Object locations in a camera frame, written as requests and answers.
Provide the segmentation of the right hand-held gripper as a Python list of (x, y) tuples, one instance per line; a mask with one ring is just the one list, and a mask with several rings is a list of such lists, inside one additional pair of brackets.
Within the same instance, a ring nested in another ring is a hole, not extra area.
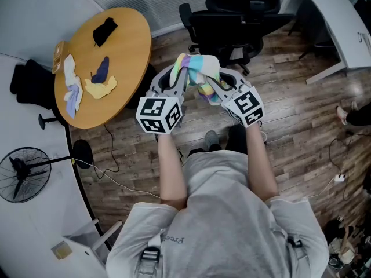
[(208, 84), (222, 101), (221, 106), (232, 118), (245, 128), (262, 120), (265, 115), (263, 101), (256, 88), (240, 72), (220, 68), (220, 80), (222, 82), (207, 78)]

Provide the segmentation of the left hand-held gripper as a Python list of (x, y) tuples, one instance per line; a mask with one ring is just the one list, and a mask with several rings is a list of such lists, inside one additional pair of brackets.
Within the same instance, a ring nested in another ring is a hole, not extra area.
[(184, 115), (181, 106), (189, 74), (188, 68), (182, 68), (177, 74), (174, 90), (167, 90), (172, 69), (166, 67), (157, 74), (146, 96), (140, 98), (136, 119), (146, 133), (170, 134), (181, 125)]

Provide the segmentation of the striped pastel clothes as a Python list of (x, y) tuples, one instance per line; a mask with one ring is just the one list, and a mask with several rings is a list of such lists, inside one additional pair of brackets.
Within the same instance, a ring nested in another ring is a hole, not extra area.
[(188, 69), (186, 87), (196, 86), (199, 95), (210, 105), (220, 105), (221, 99), (215, 90), (206, 81), (206, 77), (213, 78), (216, 82), (226, 88), (228, 85), (220, 77), (220, 63), (217, 57), (212, 55), (189, 55), (182, 53), (178, 56), (169, 77), (170, 86), (175, 84), (177, 75), (182, 68)]

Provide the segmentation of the black office chair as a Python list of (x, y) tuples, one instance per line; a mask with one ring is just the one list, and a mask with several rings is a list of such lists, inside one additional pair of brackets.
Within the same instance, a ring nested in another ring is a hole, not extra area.
[(193, 12), (189, 3), (179, 15), (193, 42), (189, 52), (217, 57), (221, 67), (238, 65), (248, 75), (247, 64), (263, 49), (264, 36), (294, 19), (281, 14), (281, 0), (206, 0), (206, 10)]

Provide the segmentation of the person's right forearm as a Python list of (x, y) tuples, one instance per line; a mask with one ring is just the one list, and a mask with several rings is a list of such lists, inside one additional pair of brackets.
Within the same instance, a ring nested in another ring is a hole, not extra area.
[(262, 201), (279, 196), (277, 181), (257, 123), (246, 128), (249, 185)]

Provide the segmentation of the round wooden table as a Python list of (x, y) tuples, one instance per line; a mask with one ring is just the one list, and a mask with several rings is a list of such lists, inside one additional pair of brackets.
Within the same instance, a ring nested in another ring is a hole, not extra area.
[[(109, 17), (117, 24), (117, 28), (102, 46), (97, 46), (93, 31)], [(63, 63), (68, 55), (73, 56), (74, 72), (83, 85), (85, 79), (96, 73), (104, 58), (109, 58), (108, 76), (115, 77), (117, 86), (99, 100), (84, 91), (74, 118), (67, 113), (67, 103), (64, 101), (68, 92), (64, 67), (61, 66), (55, 72), (54, 95), (63, 119), (79, 129), (100, 126), (120, 113), (140, 86), (151, 57), (150, 27), (145, 17), (134, 9), (105, 10), (84, 22), (72, 38), (63, 43), (58, 61)]]

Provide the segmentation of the person's black trousers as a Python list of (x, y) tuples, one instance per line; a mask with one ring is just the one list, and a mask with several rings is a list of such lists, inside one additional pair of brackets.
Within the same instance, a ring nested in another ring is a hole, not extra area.
[[(197, 148), (190, 151), (188, 156), (191, 156), (200, 152), (214, 152), (222, 150), (221, 145), (218, 148), (214, 148), (211, 151), (204, 150), (203, 148)], [(246, 129), (242, 125), (231, 126), (228, 130), (228, 139), (225, 150), (239, 152), (247, 155), (247, 142), (246, 142)]]

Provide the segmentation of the navy cloth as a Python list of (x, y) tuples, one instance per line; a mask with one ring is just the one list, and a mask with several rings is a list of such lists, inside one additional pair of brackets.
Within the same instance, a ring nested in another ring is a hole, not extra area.
[(105, 56), (104, 60), (101, 62), (99, 68), (95, 75), (91, 74), (91, 82), (93, 84), (102, 84), (106, 81), (109, 69), (109, 58)]

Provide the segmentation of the yellow cloth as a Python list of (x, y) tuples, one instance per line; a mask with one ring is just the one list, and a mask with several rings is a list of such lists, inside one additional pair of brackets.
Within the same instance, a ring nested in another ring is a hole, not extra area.
[(92, 83), (90, 79), (85, 79), (85, 90), (90, 93), (94, 99), (98, 100), (111, 93), (117, 86), (115, 76), (111, 76), (108, 81), (104, 83)]

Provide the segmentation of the lavender cloth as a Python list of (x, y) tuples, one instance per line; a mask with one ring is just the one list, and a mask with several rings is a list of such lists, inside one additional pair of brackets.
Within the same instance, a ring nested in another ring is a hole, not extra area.
[(69, 116), (74, 119), (76, 113), (76, 103), (79, 93), (79, 87), (77, 85), (71, 85), (68, 87), (69, 91), (64, 97), (64, 100), (67, 102), (66, 111)]

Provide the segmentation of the white cloth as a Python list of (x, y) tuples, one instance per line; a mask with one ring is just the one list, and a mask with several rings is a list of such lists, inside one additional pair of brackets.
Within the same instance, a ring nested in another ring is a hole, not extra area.
[(76, 103), (76, 112), (79, 111), (79, 106), (83, 96), (83, 89), (81, 86), (80, 77), (75, 74), (75, 61), (71, 54), (69, 54), (64, 60), (64, 76), (65, 76), (65, 84), (67, 90), (69, 91), (68, 87), (71, 85), (77, 85), (79, 87), (79, 93)]

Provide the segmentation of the white desk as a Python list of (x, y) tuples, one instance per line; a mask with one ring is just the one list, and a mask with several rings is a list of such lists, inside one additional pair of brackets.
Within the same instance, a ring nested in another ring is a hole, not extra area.
[[(292, 0), (283, 0), (281, 13), (289, 13)], [(371, 33), (350, 0), (312, 0), (321, 13), (340, 62), (306, 80), (308, 85), (344, 69), (371, 68)]]

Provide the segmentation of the black floor fan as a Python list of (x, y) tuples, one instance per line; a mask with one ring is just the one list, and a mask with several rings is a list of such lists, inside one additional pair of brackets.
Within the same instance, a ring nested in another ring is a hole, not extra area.
[(52, 164), (69, 160), (82, 169), (93, 164), (93, 153), (85, 140), (73, 144), (68, 156), (49, 157), (34, 147), (17, 148), (0, 160), (0, 197), (10, 203), (24, 203), (46, 187)]

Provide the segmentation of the yellow box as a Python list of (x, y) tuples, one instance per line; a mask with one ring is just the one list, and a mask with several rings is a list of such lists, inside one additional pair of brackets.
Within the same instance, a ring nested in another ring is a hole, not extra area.
[(65, 259), (72, 253), (71, 247), (65, 241), (62, 241), (58, 243), (57, 245), (55, 245), (51, 249), (51, 251), (53, 252), (53, 254), (58, 260)]

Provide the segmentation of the black and beige bag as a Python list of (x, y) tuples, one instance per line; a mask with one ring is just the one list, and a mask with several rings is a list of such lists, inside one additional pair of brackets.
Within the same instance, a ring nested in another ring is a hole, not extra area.
[(360, 269), (371, 259), (371, 222), (352, 226), (342, 216), (330, 220), (324, 227), (330, 252), (329, 265), (334, 269), (350, 266)]

